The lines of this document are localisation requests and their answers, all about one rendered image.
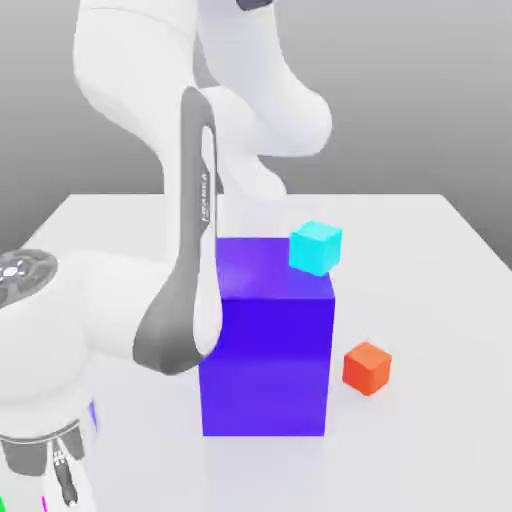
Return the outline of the large blue box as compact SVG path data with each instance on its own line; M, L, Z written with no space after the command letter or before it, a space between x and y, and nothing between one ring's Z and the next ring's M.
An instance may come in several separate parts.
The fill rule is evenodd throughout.
M335 317L329 276L290 267L285 238L221 238L216 256L223 325L199 366L204 435L323 435Z

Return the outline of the small orange cube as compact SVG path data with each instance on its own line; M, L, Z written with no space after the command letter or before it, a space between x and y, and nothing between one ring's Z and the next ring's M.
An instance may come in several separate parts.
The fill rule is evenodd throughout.
M388 383L391 363L389 353L364 341L345 354L342 381L371 396Z

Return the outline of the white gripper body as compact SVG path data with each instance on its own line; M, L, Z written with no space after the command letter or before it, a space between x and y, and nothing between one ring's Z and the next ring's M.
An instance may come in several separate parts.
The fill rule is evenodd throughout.
M76 491L78 502L69 504L64 494L70 491L70 484L64 477L59 478L52 462L43 478L43 496L46 502L46 512L97 512L91 485L81 462L74 459L68 461L71 475L71 485Z

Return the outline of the small cyan cube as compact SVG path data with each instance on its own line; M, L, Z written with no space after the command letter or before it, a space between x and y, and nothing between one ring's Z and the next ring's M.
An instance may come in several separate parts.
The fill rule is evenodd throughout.
M327 275L341 257L342 229L308 221L289 237L289 266L315 275Z

